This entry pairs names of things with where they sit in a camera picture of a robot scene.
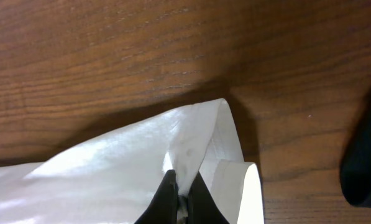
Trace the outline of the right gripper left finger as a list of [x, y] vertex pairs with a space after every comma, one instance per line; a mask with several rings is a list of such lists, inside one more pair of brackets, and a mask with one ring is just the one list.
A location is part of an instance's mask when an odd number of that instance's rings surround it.
[[176, 224], [178, 209], [178, 186], [176, 173], [168, 170], [147, 209], [135, 224]]

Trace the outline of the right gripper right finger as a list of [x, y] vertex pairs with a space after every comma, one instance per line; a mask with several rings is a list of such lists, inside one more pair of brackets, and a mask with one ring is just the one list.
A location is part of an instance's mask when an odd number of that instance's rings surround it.
[[219, 211], [200, 173], [197, 173], [187, 198], [188, 224], [229, 224]]

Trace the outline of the white t-shirt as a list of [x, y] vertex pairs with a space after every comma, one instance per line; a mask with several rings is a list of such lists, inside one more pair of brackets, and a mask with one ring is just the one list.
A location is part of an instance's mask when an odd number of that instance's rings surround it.
[[166, 111], [45, 162], [0, 167], [0, 223], [135, 223], [167, 172], [186, 198], [204, 182], [229, 223], [263, 223], [258, 168], [244, 160], [224, 99]]

